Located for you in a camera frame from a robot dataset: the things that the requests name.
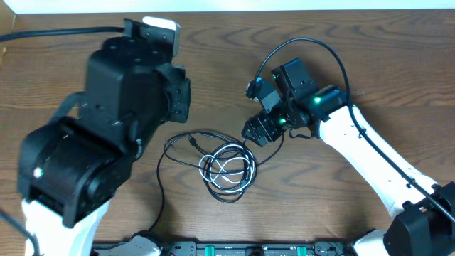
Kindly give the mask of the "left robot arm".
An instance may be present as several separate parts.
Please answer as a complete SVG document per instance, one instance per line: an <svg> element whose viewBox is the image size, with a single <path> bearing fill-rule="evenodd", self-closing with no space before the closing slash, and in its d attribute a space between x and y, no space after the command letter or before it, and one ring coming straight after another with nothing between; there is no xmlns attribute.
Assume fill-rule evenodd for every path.
<svg viewBox="0 0 455 256"><path fill-rule="evenodd" d="M190 80L164 36L107 39L85 89L28 134L18 158L27 255L89 255L97 226L159 126L184 123Z"/></svg>

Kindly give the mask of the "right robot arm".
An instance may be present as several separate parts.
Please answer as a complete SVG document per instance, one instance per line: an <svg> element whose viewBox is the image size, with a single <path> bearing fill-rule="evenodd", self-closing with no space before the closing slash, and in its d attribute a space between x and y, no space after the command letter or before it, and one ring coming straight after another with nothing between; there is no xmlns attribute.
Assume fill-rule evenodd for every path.
<svg viewBox="0 0 455 256"><path fill-rule="evenodd" d="M440 186L402 158L350 106L335 85L320 88L301 59L256 78L248 98L263 110L246 121L242 136L258 146L306 127L310 138L333 147L373 188L393 221L348 244L349 255L450 255L454 252L454 183Z"/></svg>

